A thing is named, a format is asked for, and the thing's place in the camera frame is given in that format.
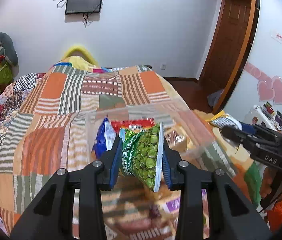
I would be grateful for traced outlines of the clear cracker sleeve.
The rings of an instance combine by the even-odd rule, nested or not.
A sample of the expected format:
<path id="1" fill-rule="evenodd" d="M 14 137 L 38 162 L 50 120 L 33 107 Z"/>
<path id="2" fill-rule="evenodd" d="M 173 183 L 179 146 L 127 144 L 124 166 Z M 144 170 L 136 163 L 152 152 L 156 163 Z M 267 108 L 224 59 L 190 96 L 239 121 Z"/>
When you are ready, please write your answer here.
<path id="1" fill-rule="evenodd" d="M 194 148 L 193 141 L 190 139 L 184 128 L 180 126 L 174 126 L 167 129 L 164 132 L 164 136 L 168 142 L 169 148 L 179 153 L 185 153 L 187 150 Z"/>

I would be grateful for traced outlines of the purple label cracker pack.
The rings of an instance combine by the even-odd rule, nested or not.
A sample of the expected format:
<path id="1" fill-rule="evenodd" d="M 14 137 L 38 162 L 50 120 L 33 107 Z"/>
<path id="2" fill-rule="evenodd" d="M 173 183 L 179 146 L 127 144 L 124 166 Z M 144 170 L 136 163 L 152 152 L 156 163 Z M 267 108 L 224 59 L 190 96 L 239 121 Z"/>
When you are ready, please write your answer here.
<path id="1" fill-rule="evenodd" d="M 167 187 L 162 187 L 159 192 L 151 192 L 155 202 L 151 210 L 166 219 L 178 218 L 181 205 L 181 191 L 170 191 Z M 203 203 L 203 221 L 206 224 L 209 220 L 209 209 L 206 189 L 201 190 Z"/>

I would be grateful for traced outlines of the blue chip bag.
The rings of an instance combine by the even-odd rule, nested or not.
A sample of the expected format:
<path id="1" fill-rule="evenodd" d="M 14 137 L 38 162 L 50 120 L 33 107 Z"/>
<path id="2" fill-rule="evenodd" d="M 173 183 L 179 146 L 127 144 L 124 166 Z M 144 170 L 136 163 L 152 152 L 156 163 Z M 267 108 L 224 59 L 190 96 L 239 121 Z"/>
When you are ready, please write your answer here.
<path id="1" fill-rule="evenodd" d="M 106 116 L 98 128 L 95 143 L 92 148 L 96 159 L 100 159 L 104 152 L 112 149 L 115 138 L 116 131 Z"/>

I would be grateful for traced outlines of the green peas snack bag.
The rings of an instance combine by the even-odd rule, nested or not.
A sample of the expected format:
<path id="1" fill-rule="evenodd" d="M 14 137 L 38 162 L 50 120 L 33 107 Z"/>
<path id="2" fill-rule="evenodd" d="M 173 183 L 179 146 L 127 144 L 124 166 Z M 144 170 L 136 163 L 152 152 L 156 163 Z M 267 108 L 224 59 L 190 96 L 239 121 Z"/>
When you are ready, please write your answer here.
<path id="1" fill-rule="evenodd" d="M 149 190 L 158 192 L 161 185 L 164 126 L 157 123 L 141 132 L 121 128 L 123 141 L 121 173 L 134 176 Z"/>

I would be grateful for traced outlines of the clear plastic storage box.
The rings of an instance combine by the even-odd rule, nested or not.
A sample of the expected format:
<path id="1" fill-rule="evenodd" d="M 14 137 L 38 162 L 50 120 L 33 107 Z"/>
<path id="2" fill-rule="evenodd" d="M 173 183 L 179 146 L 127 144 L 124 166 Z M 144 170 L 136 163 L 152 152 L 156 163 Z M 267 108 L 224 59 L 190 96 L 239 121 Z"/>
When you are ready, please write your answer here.
<path id="1" fill-rule="evenodd" d="M 170 148 L 184 159 L 198 158 L 215 141 L 209 125 L 182 100 L 87 113 L 85 119 L 91 160 L 112 147 L 122 128 L 139 133 L 162 124 Z"/>

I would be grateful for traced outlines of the red snack bag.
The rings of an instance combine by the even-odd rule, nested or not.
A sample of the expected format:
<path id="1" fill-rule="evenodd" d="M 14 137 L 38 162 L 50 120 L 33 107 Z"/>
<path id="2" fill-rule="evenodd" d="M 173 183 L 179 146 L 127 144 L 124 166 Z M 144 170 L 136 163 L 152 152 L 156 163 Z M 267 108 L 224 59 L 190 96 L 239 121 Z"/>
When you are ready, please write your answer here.
<path id="1" fill-rule="evenodd" d="M 155 121 L 153 119 L 115 120 L 110 123 L 117 134 L 119 134 L 121 129 L 128 129 L 139 133 L 155 126 Z"/>

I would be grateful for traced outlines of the white wardrobe with hearts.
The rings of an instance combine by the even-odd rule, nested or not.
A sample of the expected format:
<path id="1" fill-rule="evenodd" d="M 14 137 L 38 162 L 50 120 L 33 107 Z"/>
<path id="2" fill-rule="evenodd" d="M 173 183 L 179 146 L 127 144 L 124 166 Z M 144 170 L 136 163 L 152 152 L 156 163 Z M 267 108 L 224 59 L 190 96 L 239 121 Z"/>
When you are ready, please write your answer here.
<path id="1" fill-rule="evenodd" d="M 224 110 L 247 124 L 264 124 L 256 106 L 265 103 L 282 113 L 282 0 L 260 0 L 252 48 Z"/>

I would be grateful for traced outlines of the patchwork striped bed blanket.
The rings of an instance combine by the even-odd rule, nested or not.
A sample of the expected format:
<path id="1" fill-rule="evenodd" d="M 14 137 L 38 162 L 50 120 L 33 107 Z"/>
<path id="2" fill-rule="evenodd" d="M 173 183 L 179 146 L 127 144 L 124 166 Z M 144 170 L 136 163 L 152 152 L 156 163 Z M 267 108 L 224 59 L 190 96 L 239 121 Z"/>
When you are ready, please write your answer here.
<path id="1" fill-rule="evenodd" d="M 59 169 L 75 171 L 95 160 L 92 150 L 102 120 L 153 119 L 165 135 L 185 136 L 177 147 L 204 170 L 224 168 L 258 206 L 261 178 L 242 148 L 223 141 L 209 115 L 192 111 L 164 78 L 147 66 L 100 68 L 79 56 L 31 73 L 0 95 L 0 227 L 17 220 Z"/>

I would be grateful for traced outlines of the brown wooden door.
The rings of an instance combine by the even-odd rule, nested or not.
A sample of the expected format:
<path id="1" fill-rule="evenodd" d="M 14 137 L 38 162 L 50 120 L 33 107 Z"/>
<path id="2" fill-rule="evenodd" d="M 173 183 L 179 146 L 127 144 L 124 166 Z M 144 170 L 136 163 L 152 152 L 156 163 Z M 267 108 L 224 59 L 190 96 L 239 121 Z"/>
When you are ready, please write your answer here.
<path id="1" fill-rule="evenodd" d="M 252 33 L 257 0 L 221 0 L 213 39 L 199 82 L 220 91 L 213 113 L 224 107 L 238 80 Z"/>

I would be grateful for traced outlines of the yellow pillow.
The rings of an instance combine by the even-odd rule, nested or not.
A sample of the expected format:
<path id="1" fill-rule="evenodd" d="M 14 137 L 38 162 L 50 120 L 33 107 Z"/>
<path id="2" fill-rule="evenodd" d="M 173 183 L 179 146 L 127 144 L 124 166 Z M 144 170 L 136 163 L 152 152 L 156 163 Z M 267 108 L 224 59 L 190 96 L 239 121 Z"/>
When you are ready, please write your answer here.
<path id="1" fill-rule="evenodd" d="M 99 67 L 98 62 L 93 55 L 82 45 L 76 44 L 71 46 L 62 56 L 62 60 L 66 60 L 70 57 L 80 57 L 90 65 L 97 68 Z"/>

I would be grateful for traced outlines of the grey pillow on pile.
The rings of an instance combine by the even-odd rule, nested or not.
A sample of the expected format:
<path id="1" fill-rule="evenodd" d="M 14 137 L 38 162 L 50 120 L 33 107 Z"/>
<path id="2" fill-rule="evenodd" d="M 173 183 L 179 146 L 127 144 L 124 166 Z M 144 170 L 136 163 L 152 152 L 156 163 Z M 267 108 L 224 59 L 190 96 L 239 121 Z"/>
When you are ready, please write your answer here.
<path id="1" fill-rule="evenodd" d="M 16 67 L 18 65 L 18 57 L 14 49 L 12 39 L 6 33 L 0 33 L 0 47 L 5 50 L 5 57 L 10 65 Z"/>

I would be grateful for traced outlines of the small wall monitor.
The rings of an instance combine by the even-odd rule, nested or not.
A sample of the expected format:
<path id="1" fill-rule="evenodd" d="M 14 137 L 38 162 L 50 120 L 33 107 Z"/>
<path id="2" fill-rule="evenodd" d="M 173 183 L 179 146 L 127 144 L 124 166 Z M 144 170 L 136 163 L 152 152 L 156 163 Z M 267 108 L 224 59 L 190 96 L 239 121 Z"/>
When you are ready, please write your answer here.
<path id="1" fill-rule="evenodd" d="M 101 10 L 103 0 L 66 0 L 65 14 L 91 14 Z"/>

